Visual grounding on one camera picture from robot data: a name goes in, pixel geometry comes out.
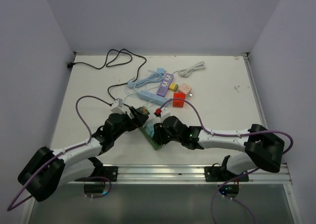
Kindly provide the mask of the pink cube socket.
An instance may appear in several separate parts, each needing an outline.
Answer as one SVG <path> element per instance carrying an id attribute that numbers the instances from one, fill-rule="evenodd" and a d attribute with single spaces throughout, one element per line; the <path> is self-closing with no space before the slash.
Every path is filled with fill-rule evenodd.
<path id="1" fill-rule="evenodd" d="M 186 83 L 182 83 L 181 86 L 178 88 L 180 93 L 183 93 L 185 96 L 192 96 L 192 87 Z"/>

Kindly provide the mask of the teal single port charger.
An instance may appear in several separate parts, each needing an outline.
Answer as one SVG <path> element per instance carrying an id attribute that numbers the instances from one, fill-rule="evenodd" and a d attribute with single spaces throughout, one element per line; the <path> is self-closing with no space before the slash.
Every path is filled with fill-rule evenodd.
<path id="1" fill-rule="evenodd" d="M 147 124 L 146 128 L 145 128 L 145 132 L 150 135 L 153 131 L 154 131 L 154 126 L 152 124 Z"/>

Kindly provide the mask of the light blue power strip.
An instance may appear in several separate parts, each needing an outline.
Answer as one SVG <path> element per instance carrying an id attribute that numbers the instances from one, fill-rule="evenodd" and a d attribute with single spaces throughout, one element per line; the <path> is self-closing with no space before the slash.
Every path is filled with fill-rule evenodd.
<path id="1" fill-rule="evenodd" d="M 165 103 L 165 106 L 168 106 L 168 104 L 169 104 L 167 102 L 169 100 L 168 98 L 156 95 L 156 94 L 151 93 L 151 92 L 146 91 L 146 90 L 139 91 L 138 96 L 140 99 L 143 99 L 146 101 L 151 101 L 151 102 L 158 104 L 158 105 L 163 105 Z"/>

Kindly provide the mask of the green power strip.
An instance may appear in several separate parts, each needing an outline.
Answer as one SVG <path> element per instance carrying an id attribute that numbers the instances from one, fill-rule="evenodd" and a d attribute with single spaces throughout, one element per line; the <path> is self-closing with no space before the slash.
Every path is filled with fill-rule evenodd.
<path id="1" fill-rule="evenodd" d="M 160 150 L 162 148 L 162 145 L 158 145 L 156 142 L 154 142 L 154 137 L 150 137 L 146 132 L 145 129 L 143 131 L 140 130 L 142 135 L 145 137 L 145 139 L 150 143 L 150 145 L 153 147 L 154 150 Z"/>

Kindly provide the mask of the red cube socket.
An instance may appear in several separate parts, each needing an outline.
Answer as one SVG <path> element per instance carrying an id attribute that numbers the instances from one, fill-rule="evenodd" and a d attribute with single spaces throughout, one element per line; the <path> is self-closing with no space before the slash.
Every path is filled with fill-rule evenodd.
<path id="1" fill-rule="evenodd" d="M 181 92 L 175 92 L 173 95 L 173 102 L 172 106 L 176 108 L 183 108 L 184 107 L 184 100 L 186 98 L 186 95 Z"/>

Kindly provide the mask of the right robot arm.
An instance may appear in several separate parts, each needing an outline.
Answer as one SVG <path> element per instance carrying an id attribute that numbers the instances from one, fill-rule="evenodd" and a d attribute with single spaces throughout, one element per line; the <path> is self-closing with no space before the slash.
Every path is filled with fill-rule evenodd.
<path id="1" fill-rule="evenodd" d="M 158 145 L 171 141 L 190 150 L 221 148 L 238 153 L 227 155 L 220 168 L 222 179 L 230 181 L 251 169 L 278 173 L 283 156 L 284 141 L 259 124 L 248 130 L 220 132 L 205 131 L 201 126 L 187 126 L 177 117 L 169 116 L 153 125 L 151 139 Z"/>

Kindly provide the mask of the blue plug charger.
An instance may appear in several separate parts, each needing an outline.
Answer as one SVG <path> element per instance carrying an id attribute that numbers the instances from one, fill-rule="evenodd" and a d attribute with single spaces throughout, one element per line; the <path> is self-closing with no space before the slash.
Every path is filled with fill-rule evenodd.
<path id="1" fill-rule="evenodd" d="M 160 75 L 164 75 L 165 74 L 165 69 L 164 68 L 157 68 L 157 73 L 159 73 Z"/>

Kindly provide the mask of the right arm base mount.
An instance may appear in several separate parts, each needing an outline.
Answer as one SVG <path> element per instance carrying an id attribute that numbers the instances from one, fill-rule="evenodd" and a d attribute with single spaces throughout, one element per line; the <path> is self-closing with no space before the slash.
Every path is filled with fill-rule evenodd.
<path id="1" fill-rule="evenodd" d="M 227 155 L 222 164 L 213 164 L 204 167 L 206 182 L 225 182 L 231 179 L 234 181 L 248 182 L 249 176 L 244 173 L 249 170 L 249 159 L 244 153 L 237 155 Z"/>

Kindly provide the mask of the yellow plug adapter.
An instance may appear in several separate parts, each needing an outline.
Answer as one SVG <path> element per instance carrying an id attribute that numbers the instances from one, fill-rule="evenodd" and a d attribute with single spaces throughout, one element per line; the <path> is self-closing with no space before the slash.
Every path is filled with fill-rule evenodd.
<path id="1" fill-rule="evenodd" d="M 178 84 L 176 84 L 176 83 L 171 83 L 170 85 L 169 85 L 169 88 L 168 88 L 170 91 L 172 91 L 172 92 L 176 92 L 177 90 L 178 90 Z"/>

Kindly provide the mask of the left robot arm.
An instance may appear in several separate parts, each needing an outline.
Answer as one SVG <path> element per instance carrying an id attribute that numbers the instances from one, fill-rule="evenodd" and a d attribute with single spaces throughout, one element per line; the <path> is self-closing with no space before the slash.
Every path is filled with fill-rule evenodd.
<path id="1" fill-rule="evenodd" d="M 149 119 L 147 109 L 130 107 L 129 110 L 110 114 L 86 141 L 56 150 L 40 148 L 17 180 L 38 202 L 70 181 L 86 177 L 99 180 L 103 169 L 97 157 L 108 152 L 122 134 L 142 127 Z"/>

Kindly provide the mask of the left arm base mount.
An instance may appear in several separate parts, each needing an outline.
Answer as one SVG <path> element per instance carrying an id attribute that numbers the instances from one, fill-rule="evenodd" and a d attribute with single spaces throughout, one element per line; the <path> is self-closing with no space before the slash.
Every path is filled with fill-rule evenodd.
<path id="1" fill-rule="evenodd" d="M 98 158 L 91 157 L 85 160 L 89 165 L 93 166 L 92 172 L 89 175 L 85 175 L 76 179 L 76 181 L 88 181 L 91 177 L 105 177 L 110 181 L 116 182 L 118 176 L 118 166 L 104 165 Z"/>

